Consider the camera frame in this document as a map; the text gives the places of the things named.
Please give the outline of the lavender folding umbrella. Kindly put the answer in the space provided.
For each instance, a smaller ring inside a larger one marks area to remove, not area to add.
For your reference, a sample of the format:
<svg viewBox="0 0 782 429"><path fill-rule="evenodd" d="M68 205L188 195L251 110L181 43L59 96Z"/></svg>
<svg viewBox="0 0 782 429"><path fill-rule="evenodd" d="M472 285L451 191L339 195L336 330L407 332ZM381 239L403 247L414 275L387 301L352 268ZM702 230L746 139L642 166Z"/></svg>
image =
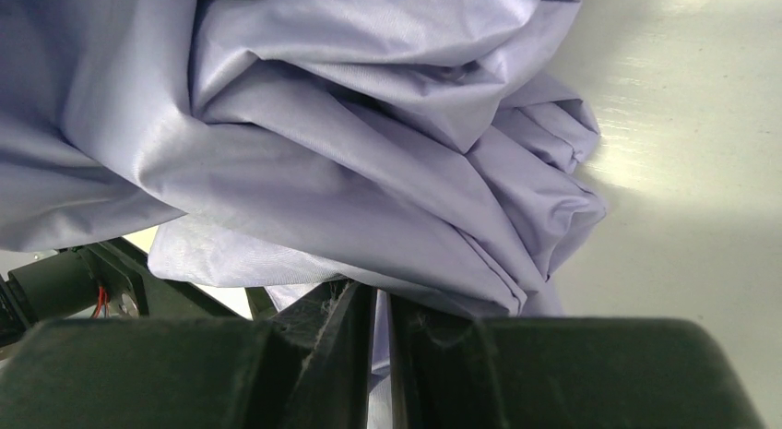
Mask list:
<svg viewBox="0 0 782 429"><path fill-rule="evenodd" d="M557 316L605 216L545 72L582 0L1 0L1 246L158 230L161 278Z"/></svg>

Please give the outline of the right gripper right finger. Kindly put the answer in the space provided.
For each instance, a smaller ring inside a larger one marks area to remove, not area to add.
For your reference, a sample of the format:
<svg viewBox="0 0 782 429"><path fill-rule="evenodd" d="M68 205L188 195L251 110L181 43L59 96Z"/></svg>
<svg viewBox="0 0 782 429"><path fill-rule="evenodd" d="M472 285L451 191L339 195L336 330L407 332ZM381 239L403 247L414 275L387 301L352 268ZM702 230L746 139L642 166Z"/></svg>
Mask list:
<svg viewBox="0 0 782 429"><path fill-rule="evenodd" d="M397 428L760 428L715 340L649 318L465 319L392 297Z"/></svg>

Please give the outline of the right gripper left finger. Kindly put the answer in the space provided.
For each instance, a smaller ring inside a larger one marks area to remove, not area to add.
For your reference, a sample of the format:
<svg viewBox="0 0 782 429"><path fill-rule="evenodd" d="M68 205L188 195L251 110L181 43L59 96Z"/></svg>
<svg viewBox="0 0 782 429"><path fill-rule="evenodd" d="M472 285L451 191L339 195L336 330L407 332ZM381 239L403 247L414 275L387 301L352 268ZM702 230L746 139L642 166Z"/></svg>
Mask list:
<svg viewBox="0 0 782 429"><path fill-rule="evenodd" d="M65 319L1 374L5 428L363 428L375 290L322 284L266 320Z"/></svg>

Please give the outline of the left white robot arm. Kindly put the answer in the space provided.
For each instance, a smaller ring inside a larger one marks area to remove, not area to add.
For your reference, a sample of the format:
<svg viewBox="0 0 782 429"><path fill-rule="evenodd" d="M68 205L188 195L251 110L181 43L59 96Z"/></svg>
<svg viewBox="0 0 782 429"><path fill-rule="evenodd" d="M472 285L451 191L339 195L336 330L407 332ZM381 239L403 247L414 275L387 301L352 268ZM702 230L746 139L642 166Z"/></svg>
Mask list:
<svg viewBox="0 0 782 429"><path fill-rule="evenodd" d="M164 280L124 238L58 249L1 279L1 347L36 324L88 311L97 317L237 317L190 283Z"/></svg>

